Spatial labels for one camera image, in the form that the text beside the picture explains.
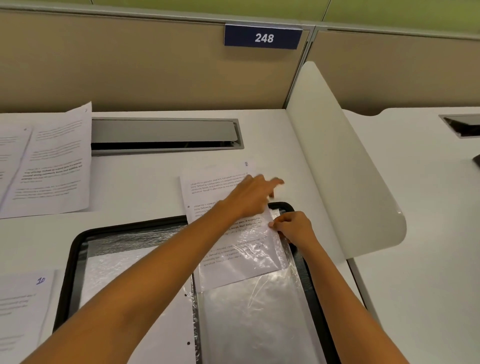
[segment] number 248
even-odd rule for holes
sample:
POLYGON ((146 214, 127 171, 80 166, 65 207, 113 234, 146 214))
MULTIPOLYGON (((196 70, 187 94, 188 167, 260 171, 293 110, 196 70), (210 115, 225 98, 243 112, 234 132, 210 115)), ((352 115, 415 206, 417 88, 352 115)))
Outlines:
POLYGON ((273 34, 264 34, 264 35, 261 35, 260 33, 257 33, 256 35, 256 39, 255 39, 255 42, 268 42, 268 43, 272 43, 273 42, 273 34))

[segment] neighboring desk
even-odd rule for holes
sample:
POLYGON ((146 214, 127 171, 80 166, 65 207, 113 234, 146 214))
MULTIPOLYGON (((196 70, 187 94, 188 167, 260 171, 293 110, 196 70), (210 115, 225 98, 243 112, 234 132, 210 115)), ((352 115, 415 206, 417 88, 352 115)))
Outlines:
POLYGON ((355 258, 383 328, 411 363, 480 360, 480 138, 439 114, 387 109, 348 119, 407 220, 398 246, 355 258))
MULTIPOLYGON (((238 118, 245 149, 94 157, 86 212, 0 220, 0 274, 64 269, 74 238, 104 226, 183 215, 185 168, 251 158, 266 177, 282 177, 277 201, 303 210, 338 269, 358 294, 310 169, 285 110, 94 113, 103 117, 238 118)), ((51 333, 63 279, 54 281, 42 339, 51 333)))

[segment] stack of papers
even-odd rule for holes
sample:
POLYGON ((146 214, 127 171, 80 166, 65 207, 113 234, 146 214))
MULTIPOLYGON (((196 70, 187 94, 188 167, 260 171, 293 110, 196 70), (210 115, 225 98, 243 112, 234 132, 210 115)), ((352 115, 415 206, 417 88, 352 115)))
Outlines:
MULTIPOLYGON (((256 175, 249 161, 185 171, 180 183, 188 223, 227 197, 247 174, 256 175)), ((262 214, 237 221, 195 270, 197 290, 202 292, 285 268, 287 258, 280 238, 268 227, 271 220, 266 208, 262 214)))
POLYGON ((91 140, 91 103, 49 120, 0 123, 0 218, 87 208, 91 140))
POLYGON ((19 364, 39 345, 53 270, 0 277, 0 363, 19 364))

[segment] human arm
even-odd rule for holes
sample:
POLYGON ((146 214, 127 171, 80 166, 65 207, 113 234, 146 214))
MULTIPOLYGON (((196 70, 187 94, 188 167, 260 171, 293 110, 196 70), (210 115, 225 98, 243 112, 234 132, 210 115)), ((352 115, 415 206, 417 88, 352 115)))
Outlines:
POLYGON ((269 226, 296 245, 307 262, 342 364, 408 364, 347 285, 303 212, 285 213, 269 226))
POLYGON ((24 364, 124 364, 210 248, 238 219, 264 211, 282 180, 247 176, 202 217, 125 270, 24 364))

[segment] right hand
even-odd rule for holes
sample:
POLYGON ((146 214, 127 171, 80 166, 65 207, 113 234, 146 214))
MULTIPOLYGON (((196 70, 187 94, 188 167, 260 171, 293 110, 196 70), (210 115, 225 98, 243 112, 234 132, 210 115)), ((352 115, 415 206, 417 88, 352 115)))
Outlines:
POLYGON ((270 221, 268 226, 275 231, 281 232, 302 251, 319 245, 312 229, 312 223, 301 211, 286 212, 275 220, 270 221))

